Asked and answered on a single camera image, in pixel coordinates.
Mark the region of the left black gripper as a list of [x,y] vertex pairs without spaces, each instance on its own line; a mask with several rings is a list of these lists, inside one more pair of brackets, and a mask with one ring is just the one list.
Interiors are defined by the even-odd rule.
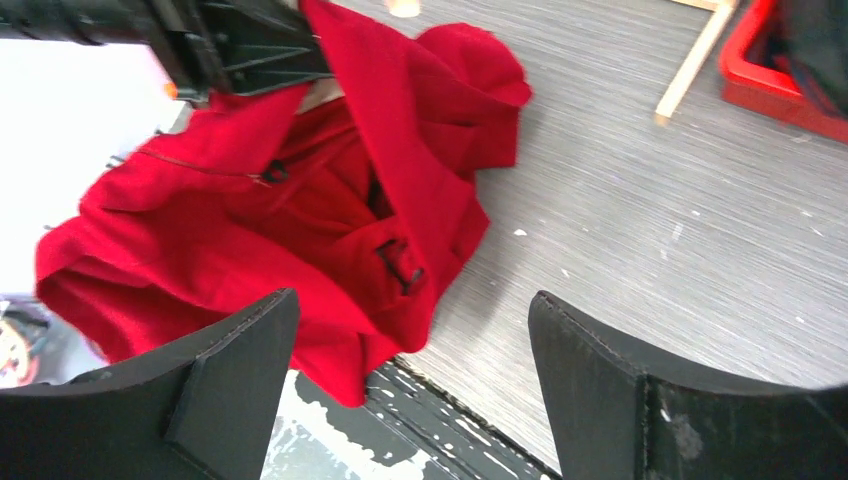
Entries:
[[4,39],[144,44],[193,105],[329,78],[305,16],[283,1],[5,0]]

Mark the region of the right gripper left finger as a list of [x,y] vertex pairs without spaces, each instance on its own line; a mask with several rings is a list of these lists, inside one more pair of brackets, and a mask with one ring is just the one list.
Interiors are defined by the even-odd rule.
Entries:
[[300,318],[278,290],[145,354],[1,394],[5,479],[257,479]]

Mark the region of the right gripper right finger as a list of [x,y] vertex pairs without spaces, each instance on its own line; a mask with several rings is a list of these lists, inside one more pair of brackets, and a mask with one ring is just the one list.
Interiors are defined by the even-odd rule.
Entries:
[[843,479],[847,389],[735,375],[541,291],[529,336],[566,479]]

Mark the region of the red skirt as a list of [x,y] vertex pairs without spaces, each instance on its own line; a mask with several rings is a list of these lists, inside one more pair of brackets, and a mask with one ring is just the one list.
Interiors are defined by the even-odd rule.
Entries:
[[312,84],[216,94],[87,191],[36,256],[35,292],[112,362],[291,288],[291,364],[340,404],[427,342],[434,309],[489,220],[475,175],[510,168],[525,72],[491,33],[415,38],[304,1],[344,96],[303,114]]

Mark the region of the beige plastic hanger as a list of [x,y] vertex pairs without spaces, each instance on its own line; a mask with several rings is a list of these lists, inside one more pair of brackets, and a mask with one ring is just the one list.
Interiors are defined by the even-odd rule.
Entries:
[[335,78],[327,78],[315,81],[302,98],[297,114],[303,114],[317,108],[325,103],[332,102],[344,96],[338,81]]

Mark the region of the dark plaid garment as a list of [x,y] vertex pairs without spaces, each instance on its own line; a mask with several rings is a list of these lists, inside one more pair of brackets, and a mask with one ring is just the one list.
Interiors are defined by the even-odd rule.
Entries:
[[827,115],[847,116],[846,0],[786,0],[778,12],[790,73]]

